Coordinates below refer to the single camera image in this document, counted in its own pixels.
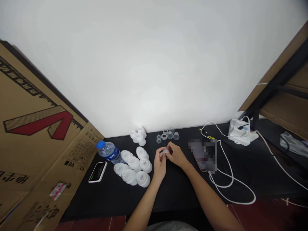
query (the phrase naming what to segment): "red floor tile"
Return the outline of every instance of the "red floor tile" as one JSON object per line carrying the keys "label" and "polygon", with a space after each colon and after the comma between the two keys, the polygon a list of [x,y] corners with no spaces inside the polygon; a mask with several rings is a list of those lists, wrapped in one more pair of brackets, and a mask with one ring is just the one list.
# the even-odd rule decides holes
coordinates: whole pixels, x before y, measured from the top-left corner
{"label": "red floor tile", "polygon": [[109,231],[122,231],[126,222],[125,216],[112,217]]}
{"label": "red floor tile", "polygon": [[236,215],[236,213],[234,211],[234,208],[232,207],[232,204],[229,204],[228,208],[230,209],[231,213],[233,213],[233,215],[236,217],[236,219],[239,221],[239,219],[238,219],[238,217],[237,217],[237,215]]}
{"label": "red floor tile", "polygon": [[274,199],[273,203],[277,206],[277,208],[283,213],[285,218],[289,221],[292,228],[296,226],[299,217],[306,212],[306,208],[302,208],[293,204],[286,204],[285,201],[281,199]]}
{"label": "red floor tile", "polygon": [[59,223],[55,231],[70,231],[74,221]]}
{"label": "red floor tile", "polygon": [[232,204],[246,231],[290,230],[291,225],[272,201],[256,201],[252,205]]}
{"label": "red floor tile", "polygon": [[108,231],[111,218],[94,218],[74,221],[71,231],[101,230]]}

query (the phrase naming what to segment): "white wall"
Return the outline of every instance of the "white wall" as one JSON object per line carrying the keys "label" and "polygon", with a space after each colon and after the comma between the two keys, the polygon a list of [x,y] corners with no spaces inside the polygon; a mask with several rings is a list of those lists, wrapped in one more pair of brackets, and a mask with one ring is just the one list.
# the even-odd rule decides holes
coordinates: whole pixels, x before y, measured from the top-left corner
{"label": "white wall", "polygon": [[0,0],[0,38],[106,137],[239,117],[307,19],[304,0]]}

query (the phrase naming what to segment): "plastic bag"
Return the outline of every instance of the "plastic bag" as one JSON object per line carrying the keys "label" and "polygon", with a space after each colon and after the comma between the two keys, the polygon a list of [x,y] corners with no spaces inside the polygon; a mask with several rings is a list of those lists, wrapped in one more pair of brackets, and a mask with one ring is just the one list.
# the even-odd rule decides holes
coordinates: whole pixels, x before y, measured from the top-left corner
{"label": "plastic bag", "polygon": [[[306,147],[301,141],[293,138],[293,136],[291,136],[287,131],[282,133],[281,136],[288,142],[290,151],[308,158],[308,147]],[[285,149],[288,148],[288,145],[282,138],[280,138],[280,145]]]}

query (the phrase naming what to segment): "blue bottle cap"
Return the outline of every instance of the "blue bottle cap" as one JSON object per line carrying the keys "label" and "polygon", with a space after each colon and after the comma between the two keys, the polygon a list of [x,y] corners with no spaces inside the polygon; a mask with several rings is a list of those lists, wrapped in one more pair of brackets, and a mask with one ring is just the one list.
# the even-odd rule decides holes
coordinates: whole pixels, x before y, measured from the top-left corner
{"label": "blue bottle cap", "polygon": [[100,142],[98,142],[97,144],[96,144],[96,147],[98,148],[98,149],[102,149],[103,147],[105,147],[106,146],[106,142],[105,141],[100,141]]}

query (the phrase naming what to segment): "forearm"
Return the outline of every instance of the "forearm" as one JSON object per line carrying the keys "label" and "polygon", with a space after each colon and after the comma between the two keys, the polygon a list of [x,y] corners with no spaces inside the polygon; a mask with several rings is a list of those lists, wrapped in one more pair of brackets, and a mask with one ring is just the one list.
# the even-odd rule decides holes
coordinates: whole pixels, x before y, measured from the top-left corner
{"label": "forearm", "polygon": [[146,230],[159,186],[160,182],[153,179],[125,225],[124,231]]}
{"label": "forearm", "polygon": [[182,169],[195,190],[204,214],[216,231],[244,230],[221,198],[190,163],[187,163]]}

